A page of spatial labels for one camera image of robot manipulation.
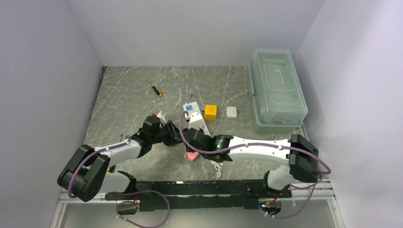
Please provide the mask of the white power strip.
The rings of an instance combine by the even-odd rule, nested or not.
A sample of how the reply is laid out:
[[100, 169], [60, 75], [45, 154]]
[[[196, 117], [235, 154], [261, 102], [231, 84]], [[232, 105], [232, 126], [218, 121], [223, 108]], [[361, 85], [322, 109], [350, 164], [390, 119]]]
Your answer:
[[196, 102], [191, 102], [184, 104], [182, 107], [184, 111], [188, 112], [188, 114], [185, 115], [188, 128], [202, 130], [205, 135], [211, 136], [198, 104]]

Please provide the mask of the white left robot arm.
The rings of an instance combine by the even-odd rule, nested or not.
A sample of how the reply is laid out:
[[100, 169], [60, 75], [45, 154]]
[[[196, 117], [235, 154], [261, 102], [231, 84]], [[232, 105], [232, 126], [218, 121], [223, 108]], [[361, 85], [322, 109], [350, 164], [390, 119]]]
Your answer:
[[137, 180], [125, 171], [107, 170], [127, 160], [141, 158], [154, 144], [174, 146], [182, 142], [179, 129], [168, 121], [162, 123], [157, 116], [148, 116], [143, 126], [121, 142], [108, 146], [77, 148], [62, 172], [57, 184], [67, 190], [70, 198], [90, 201], [99, 193], [114, 192], [129, 200], [138, 191]]

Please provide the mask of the pink triangular plug adapter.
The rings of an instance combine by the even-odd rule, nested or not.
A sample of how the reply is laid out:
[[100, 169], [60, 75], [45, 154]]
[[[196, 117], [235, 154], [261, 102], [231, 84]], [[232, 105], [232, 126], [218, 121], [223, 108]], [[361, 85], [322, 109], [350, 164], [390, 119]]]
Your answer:
[[186, 158], [188, 161], [193, 162], [199, 156], [198, 152], [186, 152]]

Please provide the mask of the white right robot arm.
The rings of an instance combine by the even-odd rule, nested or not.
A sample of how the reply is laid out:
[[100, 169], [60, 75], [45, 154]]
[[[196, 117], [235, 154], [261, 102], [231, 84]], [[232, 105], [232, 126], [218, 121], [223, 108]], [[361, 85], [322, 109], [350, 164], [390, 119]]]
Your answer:
[[211, 137], [202, 130], [186, 129], [181, 133], [186, 148], [214, 162], [256, 160], [279, 165], [264, 177], [262, 192], [274, 197], [295, 181], [315, 183], [319, 180], [318, 149], [300, 134], [290, 139], [260, 141], [232, 135]]

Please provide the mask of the yellow cube plug adapter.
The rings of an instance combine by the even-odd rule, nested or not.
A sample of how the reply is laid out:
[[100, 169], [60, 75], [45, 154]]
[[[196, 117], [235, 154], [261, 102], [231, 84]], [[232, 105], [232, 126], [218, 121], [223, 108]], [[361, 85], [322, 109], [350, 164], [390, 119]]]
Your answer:
[[216, 120], [217, 113], [217, 105], [207, 104], [204, 109], [204, 119], [212, 121]]

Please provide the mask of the white plug adapter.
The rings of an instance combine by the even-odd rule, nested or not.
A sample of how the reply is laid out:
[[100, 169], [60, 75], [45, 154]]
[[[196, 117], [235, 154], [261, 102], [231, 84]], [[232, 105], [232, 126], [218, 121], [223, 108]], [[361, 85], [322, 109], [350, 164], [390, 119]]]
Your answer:
[[226, 107], [226, 117], [227, 118], [230, 118], [230, 119], [237, 118], [240, 113], [241, 113], [241, 110], [239, 110], [237, 107], [234, 107], [234, 106]]

